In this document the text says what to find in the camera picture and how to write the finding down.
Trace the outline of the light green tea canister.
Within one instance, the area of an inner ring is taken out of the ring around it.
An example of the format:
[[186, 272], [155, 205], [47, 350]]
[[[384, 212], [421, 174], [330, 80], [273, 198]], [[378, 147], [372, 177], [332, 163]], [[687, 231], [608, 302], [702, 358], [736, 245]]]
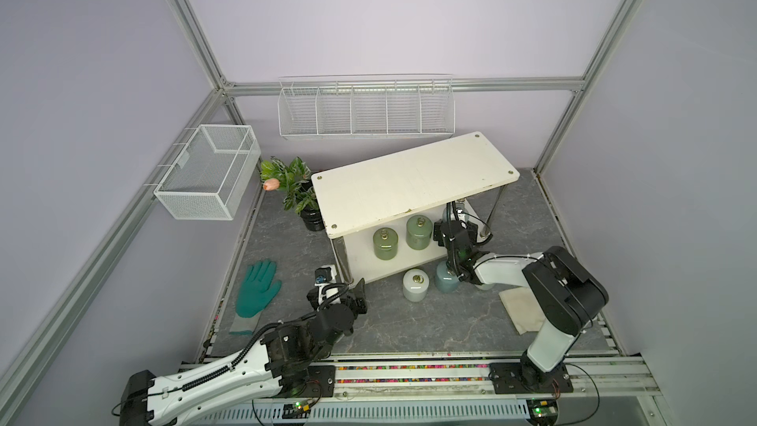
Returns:
[[412, 250], [425, 250], [429, 246], [433, 234], [434, 223], [426, 216], [419, 214], [406, 221], [405, 242]]

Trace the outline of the large blue-grey tea canister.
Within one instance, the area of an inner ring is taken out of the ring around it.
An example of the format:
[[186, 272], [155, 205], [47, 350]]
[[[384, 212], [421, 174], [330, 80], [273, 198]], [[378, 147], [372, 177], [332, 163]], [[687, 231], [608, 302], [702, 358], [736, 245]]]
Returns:
[[435, 271], [435, 286], [441, 293], [449, 294], [455, 292], [459, 288], [459, 278], [447, 267], [446, 262], [440, 262], [436, 266]]

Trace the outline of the dark green tea canister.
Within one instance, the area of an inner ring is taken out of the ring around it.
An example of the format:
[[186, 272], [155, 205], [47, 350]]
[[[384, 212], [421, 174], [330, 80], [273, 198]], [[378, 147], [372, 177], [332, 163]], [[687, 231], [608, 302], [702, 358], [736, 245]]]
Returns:
[[392, 228], [380, 228], [373, 235], [374, 254], [379, 260], [392, 260], [398, 253], [398, 234]]

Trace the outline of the small blue tea canister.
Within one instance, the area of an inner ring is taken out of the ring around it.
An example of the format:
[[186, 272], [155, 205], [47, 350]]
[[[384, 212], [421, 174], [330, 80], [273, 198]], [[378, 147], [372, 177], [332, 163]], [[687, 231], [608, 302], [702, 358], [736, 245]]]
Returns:
[[446, 204], [446, 208], [443, 215], [443, 220], [445, 222], [451, 222], [455, 220], [455, 203], [448, 202]]

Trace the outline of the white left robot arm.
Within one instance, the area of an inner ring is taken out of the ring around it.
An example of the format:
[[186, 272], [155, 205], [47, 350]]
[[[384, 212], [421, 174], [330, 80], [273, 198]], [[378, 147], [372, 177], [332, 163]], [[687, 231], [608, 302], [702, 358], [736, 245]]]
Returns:
[[187, 425], [245, 400], [303, 394], [311, 364], [329, 357], [368, 311], [364, 280], [323, 292], [311, 313], [264, 325], [237, 353], [174, 375], [132, 375], [112, 414], [120, 425]]

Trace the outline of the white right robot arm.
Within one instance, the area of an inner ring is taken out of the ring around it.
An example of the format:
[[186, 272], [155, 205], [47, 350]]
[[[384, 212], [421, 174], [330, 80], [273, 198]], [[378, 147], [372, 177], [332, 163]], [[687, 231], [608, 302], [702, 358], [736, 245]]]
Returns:
[[447, 252], [447, 272], [459, 282], [479, 287], [504, 285], [533, 295], [544, 322], [522, 353], [514, 372], [491, 368], [495, 386], [517, 392], [555, 392], [567, 374], [565, 358], [582, 332], [609, 302], [604, 286], [566, 248], [535, 254], [493, 254], [474, 240], [477, 227], [449, 202], [434, 226], [433, 240]]

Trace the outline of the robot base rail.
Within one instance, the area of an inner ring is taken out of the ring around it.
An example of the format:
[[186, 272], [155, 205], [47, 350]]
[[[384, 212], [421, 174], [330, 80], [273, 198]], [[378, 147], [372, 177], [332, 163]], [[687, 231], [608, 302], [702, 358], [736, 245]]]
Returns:
[[525, 388], [513, 357], [337, 355], [309, 368], [303, 386], [246, 361], [192, 390], [202, 364], [155, 380], [152, 425], [461, 424], [464, 422], [670, 425], [666, 400], [638, 357], [572, 357], [554, 380]]

